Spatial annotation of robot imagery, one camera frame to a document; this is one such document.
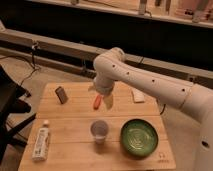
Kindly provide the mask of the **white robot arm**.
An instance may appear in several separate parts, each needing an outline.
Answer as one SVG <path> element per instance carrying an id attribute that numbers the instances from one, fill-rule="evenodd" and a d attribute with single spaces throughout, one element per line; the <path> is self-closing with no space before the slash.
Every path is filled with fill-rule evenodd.
<path id="1" fill-rule="evenodd" d="M 122 81 L 179 109 L 201 124 L 193 171 L 213 171 L 213 89 L 174 77 L 138 69 L 124 63 L 125 53 L 114 47 L 93 61 L 94 86 L 110 95 L 116 81 Z"/>

